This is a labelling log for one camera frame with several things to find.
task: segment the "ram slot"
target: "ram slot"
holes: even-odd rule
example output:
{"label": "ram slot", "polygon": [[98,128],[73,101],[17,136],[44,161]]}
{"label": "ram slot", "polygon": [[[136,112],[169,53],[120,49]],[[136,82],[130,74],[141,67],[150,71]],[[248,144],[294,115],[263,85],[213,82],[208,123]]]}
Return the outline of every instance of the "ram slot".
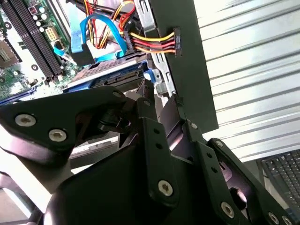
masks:
{"label": "ram slot", "polygon": [[25,26],[33,37],[33,40],[37,43],[37,46],[44,55],[46,62],[49,64],[50,68],[53,70],[54,75],[62,74],[60,64],[54,56],[53,50],[49,47],[49,44],[46,42],[44,36],[38,30],[38,27],[34,23],[28,9],[22,2],[22,0],[10,0],[11,4],[14,6],[16,12],[22,18]]}
{"label": "ram slot", "polygon": [[53,76],[52,70],[47,65],[46,61],[44,60],[43,56],[41,55],[40,51],[36,47],[34,41],[32,40],[31,36],[27,32],[26,28],[21,23],[19,17],[15,13],[14,9],[11,7],[10,3],[7,1],[2,2],[2,9],[5,14],[10,19],[13,27],[21,36],[22,40],[24,41],[25,45],[27,46],[28,50],[30,51],[31,55],[37,62],[38,66],[44,73],[46,77],[51,78]]}

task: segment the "keyboard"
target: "keyboard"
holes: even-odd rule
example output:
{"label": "keyboard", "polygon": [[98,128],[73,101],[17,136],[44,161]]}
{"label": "keyboard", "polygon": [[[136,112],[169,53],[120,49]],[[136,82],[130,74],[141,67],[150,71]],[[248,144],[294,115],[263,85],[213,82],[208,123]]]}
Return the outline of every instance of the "keyboard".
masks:
{"label": "keyboard", "polygon": [[265,158],[262,166],[274,188],[300,218],[300,150]]}

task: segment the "silver screw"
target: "silver screw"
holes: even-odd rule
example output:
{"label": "silver screw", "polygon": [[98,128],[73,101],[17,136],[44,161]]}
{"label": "silver screw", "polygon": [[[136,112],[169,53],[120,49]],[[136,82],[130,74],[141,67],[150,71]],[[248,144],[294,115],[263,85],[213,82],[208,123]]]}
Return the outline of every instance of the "silver screw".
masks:
{"label": "silver screw", "polygon": [[273,223],[279,225],[279,220],[278,220],[278,218],[277,218],[272,212],[269,212],[269,217],[270,217],[270,219],[273,221]]}
{"label": "silver screw", "polygon": [[222,202],[221,203],[221,208],[223,210],[223,212],[231,219],[234,218],[234,211],[232,209],[232,207],[226,203],[226,202]]}
{"label": "silver screw", "polygon": [[15,123],[21,127],[31,127],[37,123],[36,118],[28,114],[16,116]]}
{"label": "silver screw", "polygon": [[171,186],[171,184],[168,181],[161,180],[158,183],[158,189],[165,196],[171,196],[173,194],[173,187]]}
{"label": "silver screw", "polygon": [[218,145],[219,147],[223,147],[223,144],[222,144],[222,142],[220,142],[220,141],[216,141],[216,143],[217,143],[217,145]]}
{"label": "silver screw", "polygon": [[197,129],[198,129],[197,125],[196,125],[196,124],[194,124],[194,123],[191,123],[191,126],[192,126],[192,128],[194,128],[195,130],[197,130]]}
{"label": "silver screw", "polygon": [[118,92],[116,92],[116,91],[114,91],[112,94],[113,94],[114,96],[118,97],[118,98],[120,98],[120,97],[121,97],[121,94],[120,94],[120,93],[118,93]]}
{"label": "silver screw", "polygon": [[144,101],[144,103],[145,103],[147,106],[150,106],[150,105],[151,105],[150,102],[148,102],[148,101]]}
{"label": "silver screw", "polygon": [[63,142],[67,138],[66,132],[60,129],[53,129],[49,132],[49,138],[54,142]]}
{"label": "silver screw", "polygon": [[283,219],[283,221],[285,222],[286,225],[293,225],[293,224],[291,223],[291,221],[288,219],[288,217],[282,216],[282,219]]}

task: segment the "corrugated metal wall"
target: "corrugated metal wall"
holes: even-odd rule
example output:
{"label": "corrugated metal wall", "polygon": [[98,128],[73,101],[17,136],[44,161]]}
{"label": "corrugated metal wall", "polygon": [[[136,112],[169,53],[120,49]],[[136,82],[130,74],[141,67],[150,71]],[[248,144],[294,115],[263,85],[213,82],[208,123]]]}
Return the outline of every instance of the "corrugated metal wall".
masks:
{"label": "corrugated metal wall", "polygon": [[195,0],[221,138],[242,161],[300,149],[300,0]]}

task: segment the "motherboard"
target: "motherboard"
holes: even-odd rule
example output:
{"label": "motherboard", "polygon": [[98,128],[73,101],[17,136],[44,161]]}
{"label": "motherboard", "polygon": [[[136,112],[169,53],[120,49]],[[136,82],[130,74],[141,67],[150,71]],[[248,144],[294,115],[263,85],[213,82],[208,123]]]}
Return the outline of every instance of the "motherboard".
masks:
{"label": "motherboard", "polygon": [[0,105],[60,94],[82,67],[53,52],[70,38],[46,0],[5,0],[0,8]]}

